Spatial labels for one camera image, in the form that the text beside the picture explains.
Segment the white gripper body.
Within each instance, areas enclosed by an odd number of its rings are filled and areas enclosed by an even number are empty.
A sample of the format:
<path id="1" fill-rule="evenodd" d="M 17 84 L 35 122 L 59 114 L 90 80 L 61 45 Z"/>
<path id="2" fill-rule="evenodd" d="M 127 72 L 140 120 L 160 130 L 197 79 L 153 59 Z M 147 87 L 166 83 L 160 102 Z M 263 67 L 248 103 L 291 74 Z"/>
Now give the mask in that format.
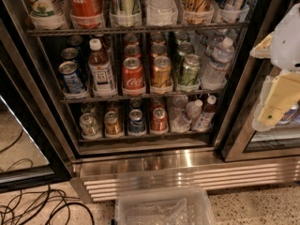
<path id="1" fill-rule="evenodd" d="M 295 4 L 275 28 L 270 60 L 278 68 L 300 70 L 300 3 Z"/>

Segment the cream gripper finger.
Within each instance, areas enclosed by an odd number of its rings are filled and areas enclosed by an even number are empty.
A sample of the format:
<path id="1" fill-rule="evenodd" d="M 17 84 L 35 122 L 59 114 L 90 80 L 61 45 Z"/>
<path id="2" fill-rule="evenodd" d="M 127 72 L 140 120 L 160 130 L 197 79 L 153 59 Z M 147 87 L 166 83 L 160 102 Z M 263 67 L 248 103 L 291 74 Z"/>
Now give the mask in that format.
<path id="1" fill-rule="evenodd" d="M 299 72 L 281 71 L 277 76 L 267 76 L 262 84 L 252 127 L 257 131 L 267 131 L 274 128 L 284 113 L 299 99 Z"/>
<path id="2" fill-rule="evenodd" d="M 258 45 L 251 49 L 249 55 L 258 59 L 269 59 L 271 57 L 270 44 L 273 35 L 273 32 L 267 35 Z"/>

